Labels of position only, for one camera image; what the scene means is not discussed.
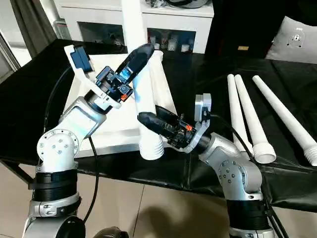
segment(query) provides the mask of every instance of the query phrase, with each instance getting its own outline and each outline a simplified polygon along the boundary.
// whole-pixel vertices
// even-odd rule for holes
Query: glass cabinet door
[[[122,25],[78,22],[83,41],[124,46]],[[156,50],[192,52],[195,31],[148,28],[148,42]]]

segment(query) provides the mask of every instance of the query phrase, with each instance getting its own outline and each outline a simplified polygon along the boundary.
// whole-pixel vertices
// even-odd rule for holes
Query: white plastic tube
[[[263,93],[265,98],[274,108],[278,116],[282,119],[286,127],[295,137],[297,142],[304,150],[305,157],[313,166],[317,166],[317,142],[311,135],[303,128],[303,126],[296,120],[290,111],[283,105],[278,97],[270,90],[270,88],[262,81],[259,76],[254,76],[253,81]]]
[[[236,83],[234,81],[233,74],[229,74],[228,77],[228,92],[229,92],[229,102],[230,102],[230,113],[231,113],[231,124],[232,127],[241,136],[244,143],[247,145],[249,151],[253,154],[252,144],[248,141],[248,136],[246,128],[244,126],[240,101],[238,97],[238,92],[236,88]],[[241,142],[238,138],[233,135],[233,143],[238,147],[238,149],[243,153],[243,155],[249,160],[249,156],[245,155],[246,150],[243,148]]]
[[[123,32],[128,53],[147,43],[144,30],[140,0],[121,0],[123,13]],[[134,97],[137,113],[151,112],[156,114],[153,89],[149,67],[145,66],[133,80]],[[146,160],[155,160],[164,154],[161,136],[140,124],[140,153]]]
[[[241,76],[236,75],[234,79],[254,145],[254,158],[261,164],[271,163],[276,159],[275,151],[271,144],[267,141],[266,135]]]

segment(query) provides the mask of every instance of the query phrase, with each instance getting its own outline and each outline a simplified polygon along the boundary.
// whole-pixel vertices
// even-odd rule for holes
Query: black plastic sheet
[[[78,42],[56,40],[27,65],[0,85],[0,159],[35,165],[37,141],[43,132],[43,116],[49,94],[68,66],[63,47]],[[125,53],[125,48],[85,43],[89,54]],[[252,82],[259,75],[308,132],[317,140],[317,66],[266,59],[205,59],[201,54],[165,52],[164,71],[178,114],[193,123],[196,94],[211,93],[212,112],[230,122],[227,75],[240,74],[245,82],[277,159],[260,167],[274,206],[317,211],[317,169]],[[57,125],[73,80],[69,73],[51,106],[48,127]],[[211,121],[210,132],[232,139],[219,121]],[[94,175],[94,158],[80,158],[79,172]],[[170,148],[162,158],[146,161],[140,153],[99,156],[101,175],[178,190],[223,196],[214,171],[198,156]]]

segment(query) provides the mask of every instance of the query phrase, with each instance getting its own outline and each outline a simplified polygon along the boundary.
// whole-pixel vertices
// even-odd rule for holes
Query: white plastic board
[[[119,55],[91,55],[89,56],[96,75],[106,66],[116,70],[125,60],[127,54]],[[158,72],[160,77],[152,77],[154,98],[157,105],[165,107],[176,114],[175,105],[168,87],[165,74]],[[74,78],[70,88],[64,110],[79,96],[84,96],[89,91],[80,80]],[[106,121],[92,135],[96,151],[99,155],[139,150],[139,122],[137,120],[134,95],[127,99],[120,109],[112,109],[107,114]],[[93,156],[88,140],[84,140],[77,158]]]

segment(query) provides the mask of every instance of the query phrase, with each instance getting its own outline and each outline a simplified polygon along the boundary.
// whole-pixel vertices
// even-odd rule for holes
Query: white pillow
[[[286,16],[266,58],[317,64],[317,26]]]

